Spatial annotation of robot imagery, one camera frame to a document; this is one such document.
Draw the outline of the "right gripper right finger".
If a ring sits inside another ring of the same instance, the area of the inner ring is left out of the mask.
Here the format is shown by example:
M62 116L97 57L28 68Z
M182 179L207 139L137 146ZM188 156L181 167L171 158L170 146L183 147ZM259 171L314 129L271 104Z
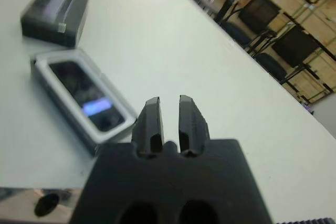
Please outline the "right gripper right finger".
M205 118L187 95L180 95L178 136L180 151L183 156L199 156L210 140Z

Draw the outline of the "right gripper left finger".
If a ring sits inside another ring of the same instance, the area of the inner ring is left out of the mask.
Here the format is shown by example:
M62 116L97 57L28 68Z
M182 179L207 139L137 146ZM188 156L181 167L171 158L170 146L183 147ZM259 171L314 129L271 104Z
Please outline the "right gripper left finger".
M155 155L163 148L163 124L160 98L146 101L132 130L132 142L138 155Z

